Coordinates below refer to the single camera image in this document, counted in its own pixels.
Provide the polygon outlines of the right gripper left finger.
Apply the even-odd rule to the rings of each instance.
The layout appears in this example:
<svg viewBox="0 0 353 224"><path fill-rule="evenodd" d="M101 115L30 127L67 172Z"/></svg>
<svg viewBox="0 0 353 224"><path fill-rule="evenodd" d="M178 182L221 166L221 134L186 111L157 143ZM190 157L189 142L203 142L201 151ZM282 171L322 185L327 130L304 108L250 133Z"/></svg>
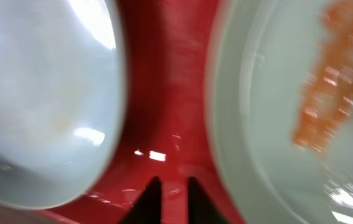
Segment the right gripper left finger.
<svg viewBox="0 0 353 224"><path fill-rule="evenodd" d="M119 224L161 224L162 183L153 177Z"/></svg>

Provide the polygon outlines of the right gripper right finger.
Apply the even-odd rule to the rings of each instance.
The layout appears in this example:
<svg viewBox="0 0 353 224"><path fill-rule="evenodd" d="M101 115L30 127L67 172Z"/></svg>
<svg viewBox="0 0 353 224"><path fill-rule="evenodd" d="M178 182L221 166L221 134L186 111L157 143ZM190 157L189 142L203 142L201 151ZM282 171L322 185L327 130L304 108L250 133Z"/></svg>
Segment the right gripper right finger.
<svg viewBox="0 0 353 224"><path fill-rule="evenodd" d="M187 181L189 224L228 224L195 177Z"/></svg>

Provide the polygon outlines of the light blue plate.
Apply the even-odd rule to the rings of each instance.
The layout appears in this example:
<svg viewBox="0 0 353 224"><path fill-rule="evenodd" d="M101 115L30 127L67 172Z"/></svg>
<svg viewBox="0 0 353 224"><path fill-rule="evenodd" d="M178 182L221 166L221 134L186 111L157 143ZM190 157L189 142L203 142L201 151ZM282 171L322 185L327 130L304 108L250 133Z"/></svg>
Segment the light blue plate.
<svg viewBox="0 0 353 224"><path fill-rule="evenodd" d="M59 207L103 175L128 95L119 7L0 0L0 204Z"/></svg>
<svg viewBox="0 0 353 224"><path fill-rule="evenodd" d="M213 32L212 153L247 223L353 223L353 118L325 155L291 134L324 29L318 1L230 1Z"/></svg>

